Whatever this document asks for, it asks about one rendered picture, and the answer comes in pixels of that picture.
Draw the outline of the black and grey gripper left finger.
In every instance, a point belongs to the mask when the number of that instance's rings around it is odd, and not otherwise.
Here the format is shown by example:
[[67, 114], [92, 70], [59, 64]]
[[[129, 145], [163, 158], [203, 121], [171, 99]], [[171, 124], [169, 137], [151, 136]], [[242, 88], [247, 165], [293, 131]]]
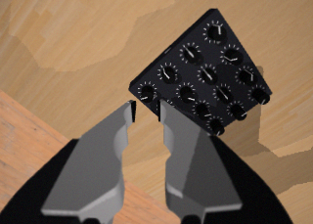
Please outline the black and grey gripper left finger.
[[130, 100], [71, 139], [12, 196], [0, 224], [81, 224], [86, 218], [112, 224], [123, 207], [122, 152], [135, 114]]

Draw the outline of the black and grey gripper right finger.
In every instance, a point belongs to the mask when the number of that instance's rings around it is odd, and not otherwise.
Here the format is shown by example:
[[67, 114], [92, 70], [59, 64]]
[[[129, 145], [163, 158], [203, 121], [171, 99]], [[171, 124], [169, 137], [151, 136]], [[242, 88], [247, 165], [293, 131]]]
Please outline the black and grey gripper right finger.
[[165, 202], [180, 221], [201, 224], [293, 224], [263, 179], [216, 135], [157, 100], [165, 162]]

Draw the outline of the black knob box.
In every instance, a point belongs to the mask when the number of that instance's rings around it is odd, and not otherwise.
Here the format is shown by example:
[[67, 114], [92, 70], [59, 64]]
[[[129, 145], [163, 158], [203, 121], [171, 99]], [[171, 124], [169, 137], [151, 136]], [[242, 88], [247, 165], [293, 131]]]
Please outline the black knob box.
[[157, 100], [163, 99], [216, 136], [234, 120], [244, 120], [256, 105], [266, 105], [273, 94], [217, 8], [169, 45], [130, 82], [128, 91], [157, 117]]

